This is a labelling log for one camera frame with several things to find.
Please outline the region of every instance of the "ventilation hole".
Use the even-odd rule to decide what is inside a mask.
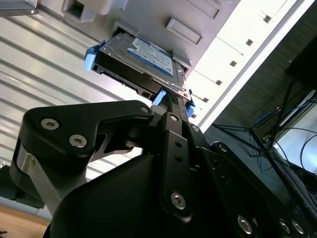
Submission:
[[[150,100],[151,100],[151,101],[154,101],[154,99],[155,99],[155,95],[151,95],[151,96],[150,96]]]
[[[265,18],[263,18],[263,21],[265,21],[266,23],[269,23],[272,20],[271,17],[269,17],[268,15],[265,16]]]
[[[179,142],[175,142],[175,145],[176,145],[177,147],[179,147],[179,148],[182,148],[182,147],[183,147],[182,144],[179,143]]]
[[[248,46],[251,46],[251,45],[253,44],[253,41],[250,40],[250,39],[248,39],[248,40],[246,41],[246,44],[247,44]]]
[[[234,66],[237,65],[237,62],[236,62],[236,61],[231,61],[230,65],[231,65],[232,67],[234,67]]]
[[[143,97],[146,97],[146,98],[149,98],[150,97],[150,94],[148,92],[143,92],[142,93],[142,96]]]
[[[177,162],[180,162],[180,163],[183,161],[182,158],[178,155],[175,156],[175,159]]]
[[[78,19],[80,19],[81,14],[83,13],[83,10],[84,10],[84,5],[76,0],[67,9],[67,11],[71,15],[73,15],[74,17]]]

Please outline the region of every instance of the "hard drive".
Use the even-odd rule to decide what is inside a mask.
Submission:
[[[126,32],[117,34],[99,49],[93,70],[128,84],[149,99],[163,86],[190,100],[182,65],[165,50]]]

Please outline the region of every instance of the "bolt head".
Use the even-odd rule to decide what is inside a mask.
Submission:
[[[304,234],[303,228],[296,221],[293,220],[292,224],[299,234]]]
[[[70,136],[69,143],[74,147],[84,148],[87,145],[87,140],[84,136],[75,134]]]
[[[291,230],[289,229],[289,227],[287,226],[287,224],[285,223],[284,220],[280,219],[279,223],[280,223],[281,227],[283,228],[283,230],[286,231],[287,234],[291,234]]]
[[[52,118],[45,118],[41,121],[41,125],[46,130],[55,130],[59,128],[59,124],[56,120]]]
[[[219,148],[223,151],[223,152],[228,152],[223,145],[219,145]]]
[[[145,112],[145,113],[149,113],[149,109],[145,108],[145,107],[141,107],[141,111]]]
[[[192,125],[192,129],[195,131],[195,132],[199,132],[199,128],[195,125]]]
[[[172,193],[171,201],[172,201],[173,205],[179,210],[183,210],[186,207],[185,198],[178,192]]]
[[[170,118],[171,118],[172,120],[174,120],[174,121],[178,121],[178,118],[177,118],[176,116],[174,116],[174,115],[170,115]]]
[[[245,219],[243,216],[238,216],[238,224],[246,234],[252,234],[252,227],[247,219]]]

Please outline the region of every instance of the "blue cable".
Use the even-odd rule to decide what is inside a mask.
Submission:
[[[264,173],[263,173],[263,172],[264,172],[264,171],[263,171],[263,159],[260,158],[260,161],[261,161],[261,163],[260,163],[260,166],[261,166],[261,167],[260,167],[261,174],[263,175],[263,177],[265,178],[265,180],[268,181],[269,183],[273,184],[278,190],[281,191],[282,187],[276,185],[274,182],[270,181],[270,180],[264,175]],[[284,191],[281,191],[281,192],[282,192],[282,194],[285,195],[287,198],[289,198],[290,200],[294,201],[290,196],[288,196],[287,194],[285,194]]]
[[[295,109],[303,108],[303,107],[307,106],[309,103],[317,103],[317,102],[311,101],[311,100],[307,100],[307,101],[306,101],[304,104],[302,104],[301,106],[296,107],[296,108],[288,109],[288,110],[284,111],[284,113],[291,112],[291,111],[293,111],[293,110],[295,110]],[[268,113],[263,114],[262,116],[260,116],[260,117],[256,120],[256,122],[254,123],[254,125],[257,124],[258,122],[260,122],[261,120],[265,119],[267,116],[272,115],[273,113],[275,113],[275,112],[268,112]]]

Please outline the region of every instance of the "black cable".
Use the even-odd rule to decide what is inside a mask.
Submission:
[[[300,89],[297,93],[294,94],[294,96],[292,98],[290,98],[288,101],[287,101],[287,105],[296,97],[298,96],[298,94],[300,92],[302,92],[304,89],[306,89],[306,87],[303,87],[302,89]],[[261,125],[263,125],[264,123],[266,123],[268,120],[271,120],[273,117],[275,117],[277,114],[279,114],[281,112],[281,107],[275,109],[274,111],[271,112],[270,115],[268,115],[266,118],[262,119],[261,121],[255,123],[253,125],[253,127],[260,127]]]
[[[304,131],[308,131],[308,132],[316,133],[316,134],[317,134],[317,131],[307,130],[307,129],[303,129],[303,128],[296,128],[296,127],[287,127],[287,128],[282,128],[282,129],[280,129],[280,130],[290,130],[290,129],[294,129],[294,130],[304,130]]]
[[[304,164],[303,164],[303,152],[304,152],[304,149],[305,149],[305,147],[306,147],[306,145],[308,144],[308,142],[310,142],[313,138],[315,138],[317,136],[317,133],[316,133],[316,135],[313,135],[309,140],[307,140],[305,143],[304,143],[304,145],[303,145],[303,147],[302,147],[302,149],[301,149],[301,165],[302,165],[302,168],[306,171],[306,172],[309,172],[309,171],[307,171],[306,169],[305,169],[305,167],[304,167]]]
[[[278,147],[281,149],[281,151],[283,152],[283,154],[284,154],[284,156],[285,156],[285,159],[286,159],[286,161],[288,162],[288,166],[291,168],[291,167],[292,167],[291,162],[289,162],[289,160],[288,160],[288,158],[287,158],[287,156],[286,156],[285,151],[283,150],[283,148],[279,145],[279,143],[278,143],[276,140],[274,140],[274,141],[275,141],[275,143],[278,145]]]
[[[316,137],[316,136],[317,136],[317,134],[314,135],[314,136],[312,136],[308,141],[306,141],[305,144],[303,145],[302,151],[301,151],[301,165],[302,165],[304,171],[305,171],[305,172],[308,172],[308,173],[310,173],[310,172],[307,171],[307,170],[304,168],[302,155],[303,155],[303,151],[304,151],[304,148],[305,148],[305,146],[307,145],[307,143],[308,143],[311,139],[313,139],[314,137]],[[277,142],[276,140],[275,140],[275,142],[277,143],[277,145],[279,146],[279,148],[282,150],[282,152],[283,152],[283,154],[284,154],[285,159],[287,160],[287,162],[290,164],[290,162],[289,162],[289,160],[288,160],[288,158],[287,158],[287,156],[286,156],[285,151],[283,150],[283,148],[278,144],[278,142]],[[313,201],[314,205],[317,207],[316,199],[311,195],[311,193],[309,192],[308,187],[307,187],[304,183],[303,183],[303,185],[305,186],[305,188],[306,188],[306,190],[307,190],[307,193],[308,193],[309,197],[311,198],[311,200]]]
[[[250,139],[250,144],[256,146],[256,141],[254,140],[254,138],[253,138],[253,142],[254,142],[254,143],[252,143],[251,134],[250,134],[250,133],[249,133],[249,139]],[[254,149],[253,149],[253,148],[251,148],[251,149],[252,149],[252,156],[255,156],[256,153],[255,153]],[[271,167],[269,167],[268,169],[263,169],[263,168],[261,168],[261,165],[260,165],[260,157],[259,157],[259,158],[258,158],[258,167],[259,167],[259,169],[260,169],[261,171],[268,171],[268,170],[272,169],[273,166],[271,165]]]
[[[289,95],[291,93],[291,90],[292,90],[292,87],[293,87],[294,83],[295,83],[295,80],[293,79],[292,82],[290,82],[290,84],[289,84],[289,86],[287,88],[287,91],[286,91],[286,94],[285,94],[285,98],[284,98],[284,101],[283,101],[283,104],[282,104],[282,107],[281,107],[281,111],[279,112],[277,121],[276,121],[276,123],[275,123],[275,125],[273,127],[272,139],[269,142],[269,146],[268,146],[269,149],[271,149],[272,146],[273,146],[274,139],[275,139],[275,137],[277,135],[277,132],[278,132],[278,129],[279,129],[279,125],[282,122],[283,114],[285,112],[285,107],[287,105],[287,101],[288,101],[288,98],[289,98]]]
[[[287,166],[287,167],[289,167],[290,169],[292,169],[292,167],[291,166],[289,166],[287,163],[285,163],[285,162],[283,162],[283,161],[280,161],[280,160],[278,160],[278,159],[275,159],[275,158],[272,158],[274,161],[276,161],[276,162],[278,162],[278,163],[280,163],[280,164],[282,164],[282,165],[285,165],[285,166]]]

